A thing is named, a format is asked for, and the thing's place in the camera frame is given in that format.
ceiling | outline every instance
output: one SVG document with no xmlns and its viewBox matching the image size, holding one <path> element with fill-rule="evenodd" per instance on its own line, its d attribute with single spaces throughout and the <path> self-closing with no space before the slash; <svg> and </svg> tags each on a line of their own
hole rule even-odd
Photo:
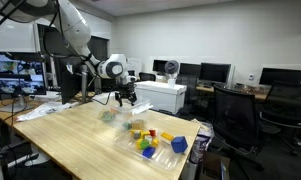
<svg viewBox="0 0 301 180">
<path fill-rule="evenodd" d="M 78 0 L 112 16 L 163 11 L 233 0 Z"/>
</svg>

chair backrest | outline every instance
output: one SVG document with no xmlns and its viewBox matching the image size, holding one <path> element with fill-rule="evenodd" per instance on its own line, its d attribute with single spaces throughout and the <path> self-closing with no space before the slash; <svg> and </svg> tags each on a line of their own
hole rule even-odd
<svg viewBox="0 0 301 180">
<path fill-rule="evenodd" d="M 262 107 L 282 116 L 301 118 L 301 84 L 273 82 Z"/>
<path fill-rule="evenodd" d="M 197 77 L 191 75 L 178 75 L 177 84 L 187 86 L 187 91 L 185 93 L 184 103 L 190 103 L 191 98 L 197 96 Z"/>
<path fill-rule="evenodd" d="M 156 75 L 150 73 L 139 73 L 139 77 L 141 81 L 156 81 Z"/>
<path fill-rule="evenodd" d="M 215 86 L 214 97 L 213 125 L 216 133 L 222 131 L 224 133 L 221 134 L 231 136 L 236 142 L 242 139 L 244 141 L 258 139 L 259 120 L 256 115 L 254 95 Z"/>
</svg>

purple block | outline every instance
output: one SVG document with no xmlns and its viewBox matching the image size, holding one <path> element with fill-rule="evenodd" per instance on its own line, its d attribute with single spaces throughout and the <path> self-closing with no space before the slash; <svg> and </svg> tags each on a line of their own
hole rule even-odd
<svg viewBox="0 0 301 180">
<path fill-rule="evenodd" d="M 142 155 L 146 158 L 151 158 L 155 151 L 155 147 L 148 146 L 146 149 L 143 150 Z"/>
<path fill-rule="evenodd" d="M 188 143 L 184 136 L 178 136 L 171 141 L 171 146 L 175 153 L 183 153 L 187 149 Z"/>
</svg>

red block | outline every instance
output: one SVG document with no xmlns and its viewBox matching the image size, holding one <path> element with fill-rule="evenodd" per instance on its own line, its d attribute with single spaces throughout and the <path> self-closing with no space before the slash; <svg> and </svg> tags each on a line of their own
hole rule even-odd
<svg viewBox="0 0 301 180">
<path fill-rule="evenodd" d="M 156 130 L 149 130 L 149 132 L 152 137 L 156 136 Z"/>
</svg>

cup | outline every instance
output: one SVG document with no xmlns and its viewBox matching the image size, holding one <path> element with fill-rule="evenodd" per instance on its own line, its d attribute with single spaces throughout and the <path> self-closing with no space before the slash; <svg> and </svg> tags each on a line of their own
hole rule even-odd
<svg viewBox="0 0 301 180">
<path fill-rule="evenodd" d="M 169 88 L 174 88 L 174 85 L 176 84 L 175 79 L 168 79 L 168 87 Z"/>
</svg>

